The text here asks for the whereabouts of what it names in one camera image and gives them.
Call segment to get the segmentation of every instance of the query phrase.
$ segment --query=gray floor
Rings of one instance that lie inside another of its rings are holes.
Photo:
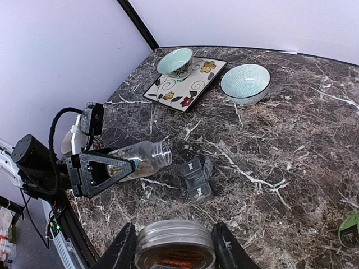
[[[20,190],[13,186],[0,173],[0,196],[10,199],[23,205]],[[29,210],[31,217],[37,225],[39,231],[45,235],[45,215],[41,200],[30,200]],[[50,249],[46,249],[43,242],[33,228],[27,212],[25,220],[21,219],[17,225],[17,256],[14,260],[13,269],[63,269],[62,262],[57,254],[55,246],[51,243]]]

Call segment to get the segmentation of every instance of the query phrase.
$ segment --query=red flower pattern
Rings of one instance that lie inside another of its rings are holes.
[[[193,97],[185,97],[184,101],[181,102],[182,107],[189,106],[193,102]]]

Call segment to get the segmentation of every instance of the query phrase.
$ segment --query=small teal bowl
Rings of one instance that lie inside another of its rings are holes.
[[[170,78],[184,79],[191,73],[192,61],[191,49],[176,49],[162,58],[157,65],[157,71]]]
[[[270,73],[258,64],[243,64],[229,70],[220,82],[222,91],[239,105],[254,105],[269,91]]]

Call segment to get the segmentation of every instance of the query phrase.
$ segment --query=bottle neck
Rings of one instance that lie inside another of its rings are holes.
[[[152,149],[152,158],[159,167],[165,167],[172,163],[172,153],[170,148],[163,142],[154,143]]]

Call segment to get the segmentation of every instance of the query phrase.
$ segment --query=black metal frame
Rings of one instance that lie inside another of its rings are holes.
[[[87,268],[93,266],[100,256],[77,219],[65,192],[61,192],[56,200],[54,215],[61,227],[62,234],[66,239],[71,240],[75,251],[82,260],[82,264]]]
[[[146,40],[147,44],[150,46],[152,50],[158,49],[159,45],[156,42],[155,38],[152,36],[151,32],[148,30],[144,22],[141,20],[140,16],[137,14],[135,9],[129,3],[128,0],[117,0],[119,5],[123,8],[126,12],[128,17],[134,23],[138,31],[141,33],[143,38]]]

